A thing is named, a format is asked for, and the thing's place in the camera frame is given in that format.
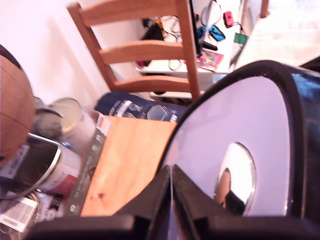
basketball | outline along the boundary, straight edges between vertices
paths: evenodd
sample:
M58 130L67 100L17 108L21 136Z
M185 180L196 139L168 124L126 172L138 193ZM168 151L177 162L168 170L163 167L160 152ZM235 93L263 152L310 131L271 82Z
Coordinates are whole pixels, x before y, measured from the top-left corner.
M24 70L0 45L0 167L25 143L34 111L34 97Z

blue object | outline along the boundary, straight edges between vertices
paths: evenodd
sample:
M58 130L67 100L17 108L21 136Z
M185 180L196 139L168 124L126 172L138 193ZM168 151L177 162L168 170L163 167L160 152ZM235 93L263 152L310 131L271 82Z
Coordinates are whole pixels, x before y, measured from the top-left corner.
M202 35L206 32L206 27L202 26L196 30L196 36L198 39L202 38Z
M216 25L210 27L209 34L218 42L226 39L224 33Z

wooden chair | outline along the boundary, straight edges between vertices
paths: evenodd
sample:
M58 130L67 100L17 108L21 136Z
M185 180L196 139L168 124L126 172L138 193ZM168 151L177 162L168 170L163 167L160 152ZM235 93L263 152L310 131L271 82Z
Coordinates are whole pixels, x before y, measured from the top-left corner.
M264 19L268 14L269 0L262 0L260 18Z
M190 0L104 0L82 9L79 3L67 7L87 48L111 91L134 92L188 92L193 100L200 96L196 47L190 11ZM138 40L110 49L101 49L91 26L175 15L179 18L183 43L161 40ZM160 59L184 59L188 79L152 75L117 81L109 64Z

dark blue bag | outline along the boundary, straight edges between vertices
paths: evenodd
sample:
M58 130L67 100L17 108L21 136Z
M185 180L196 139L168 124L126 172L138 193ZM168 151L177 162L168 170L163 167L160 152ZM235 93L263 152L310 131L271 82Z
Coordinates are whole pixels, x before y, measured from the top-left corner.
M148 101L126 92L109 92L95 106L95 110L104 115L166 122L177 122L186 109L171 103Z

reflective surface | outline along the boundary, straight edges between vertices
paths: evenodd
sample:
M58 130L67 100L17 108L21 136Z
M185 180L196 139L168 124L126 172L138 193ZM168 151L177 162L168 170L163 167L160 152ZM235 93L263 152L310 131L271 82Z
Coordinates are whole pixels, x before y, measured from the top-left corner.
M221 163L214 199L235 215L247 213L256 187L256 167L249 151L231 143Z

